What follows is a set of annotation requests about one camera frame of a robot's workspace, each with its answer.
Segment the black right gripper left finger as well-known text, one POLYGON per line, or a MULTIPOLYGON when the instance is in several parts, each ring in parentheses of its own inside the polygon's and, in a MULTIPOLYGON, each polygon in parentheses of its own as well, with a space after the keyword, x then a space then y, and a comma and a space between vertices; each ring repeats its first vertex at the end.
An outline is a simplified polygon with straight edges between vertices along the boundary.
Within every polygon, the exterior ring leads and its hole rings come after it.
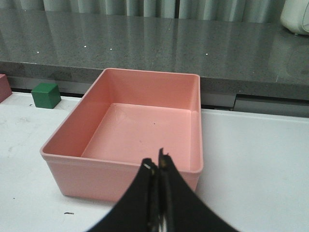
POLYGON ((91 232, 159 231, 158 168, 142 160, 137 175, 121 199, 91 232))

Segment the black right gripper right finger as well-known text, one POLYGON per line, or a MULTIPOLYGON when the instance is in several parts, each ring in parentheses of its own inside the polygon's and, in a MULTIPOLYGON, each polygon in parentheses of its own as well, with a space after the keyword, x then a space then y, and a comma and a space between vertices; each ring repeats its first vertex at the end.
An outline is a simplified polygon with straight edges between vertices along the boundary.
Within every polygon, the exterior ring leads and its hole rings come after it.
POLYGON ((159 202, 167 232, 236 232, 196 196, 171 156, 159 149, 159 202))

